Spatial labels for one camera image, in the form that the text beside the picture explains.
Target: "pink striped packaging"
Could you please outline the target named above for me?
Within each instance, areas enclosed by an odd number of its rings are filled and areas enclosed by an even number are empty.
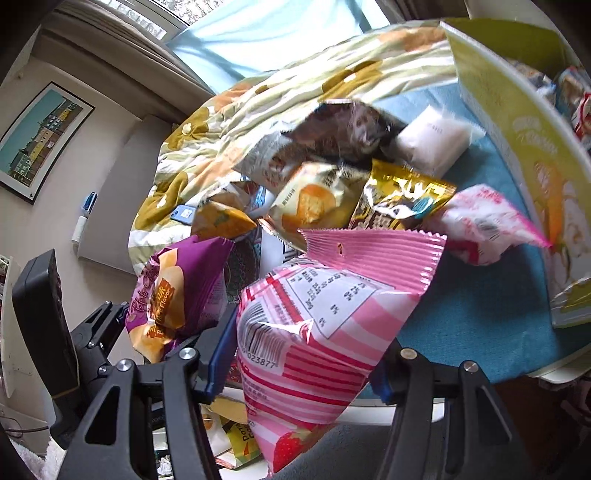
[[[445,237],[309,230],[305,257],[242,291],[238,366],[249,425],[279,471],[366,383],[429,287]]]

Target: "blue cloth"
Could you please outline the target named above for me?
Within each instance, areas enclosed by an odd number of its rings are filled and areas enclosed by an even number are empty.
[[[375,0],[232,0],[167,46],[220,93],[386,25]]]
[[[375,106],[406,122],[428,105],[478,123],[457,83],[394,96]],[[473,144],[444,177],[463,190],[486,183],[528,215],[517,185],[488,135]],[[533,372],[591,342],[591,324],[553,329],[544,265],[535,247],[522,245],[485,267],[443,254],[435,278],[402,331],[400,344],[432,362],[476,361],[491,382]],[[366,388],[360,398],[373,398]]]

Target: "orange snack bag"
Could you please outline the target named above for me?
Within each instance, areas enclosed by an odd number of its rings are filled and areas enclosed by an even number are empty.
[[[261,224],[305,251],[299,229],[344,228],[368,173],[344,165],[304,162],[281,190]]]

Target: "barcode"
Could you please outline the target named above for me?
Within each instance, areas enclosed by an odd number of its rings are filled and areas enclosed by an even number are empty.
[[[280,364],[285,340],[271,331],[267,315],[260,301],[249,305],[242,314],[238,331],[238,344],[252,362],[262,367],[276,367]]]

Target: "gold foil snack bag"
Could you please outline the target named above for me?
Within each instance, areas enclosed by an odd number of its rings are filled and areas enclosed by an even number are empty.
[[[369,180],[349,229],[416,228],[452,198],[456,187],[391,163],[374,159]]]

